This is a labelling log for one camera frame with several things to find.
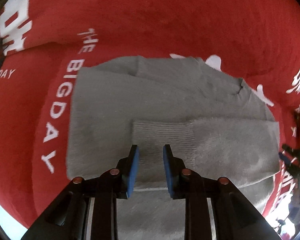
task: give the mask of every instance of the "red tablecloth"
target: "red tablecloth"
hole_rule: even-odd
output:
[[[263,85],[282,142],[294,146],[292,113],[300,105],[295,0],[9,0],[0,36],[8,45],[0,71],[0,204],[27,227],[69,182],[72,89],[64,83],[75,84],[81,65],[120,56],[216,54],[223,72],[244,77],[255,90]],[[57,136],[45,140],[51,126]]]

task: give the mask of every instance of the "blue gripper pad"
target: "blue gripper pad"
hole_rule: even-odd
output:
[[[169,162],[169,157],[168,157],[168,154],[167,154],[166,145],[163,147],[163,164],[164,164],[164,170],[165,170],[165,173],[166,173],[168,192],[170,194],[170,197],[173,197],[174,196],[173,175],[172,175],[171,169],[170,169],[170,162]]]
[[[138,164],[139,164],[139,147],[135,148],[134,151],[134,157],[132,160],[132,165],[128,177],[128,183],[127,183],[127,196],[128,198],[131,196],[131,193],[133,192],[134,183],[136,181],[136,176],[138,172]]]

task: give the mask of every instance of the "white surface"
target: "white surface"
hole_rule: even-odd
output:
[[[27,229],[0,206],[0,226],[11,240],[20,240]]]

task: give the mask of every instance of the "red cloth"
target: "red cloth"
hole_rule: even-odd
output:
[[[286,91],[300,70],[300,7],[295,0],[22,1],[13,4],[28,15],[24,10],[9,15],[5,9],[0,19],[1,36],[21,16],[14,30],[28,30],[17,49],[25,50],[8,51],[0,72],[0,204],[23,225],[29,227],[68,183],[71,93],[59,98],[57,92],[65,80],[75,82],[63,77],[76,73],[67,72],[71,60],[84,59],[83,66],[92,66],[120,56],[175,53],[206,59],[216,54],[223,72],[244,77],[253,89],[263,85],[265,96],[287,112],[280,122],[281,137],[285,133],[286,141],[293,140],[290,111],[300,105],[300,93]],[[77,35],[90,28],[97,36]],[[53,102],[66,103],[56,119],[50,116]],[[58,137],[43,142],[47,122]],[[54,151],[51,173],[42,156]]]

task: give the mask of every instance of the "copper screw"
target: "copper screw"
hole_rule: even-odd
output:
[[[82,181],[83,181],[82,177],[75,177],[75,178],[72,179],[72,182],[74,184],[80,184]]]
[[[189,176],[191,174],[191,170],[190,169],[183,169],[182,174],[185,175],[185,176]]]
[[[218,181],[222,184],[222,185],[227,185],[229,183],[229,179],[226,177],[221,177],[218,179]]]
[[[111,170],[110,170],[110,174],[111,174],[111,175],[118,175],[119,172],[120,172],[120,171],[119,171],[118,169],[111,169]]]

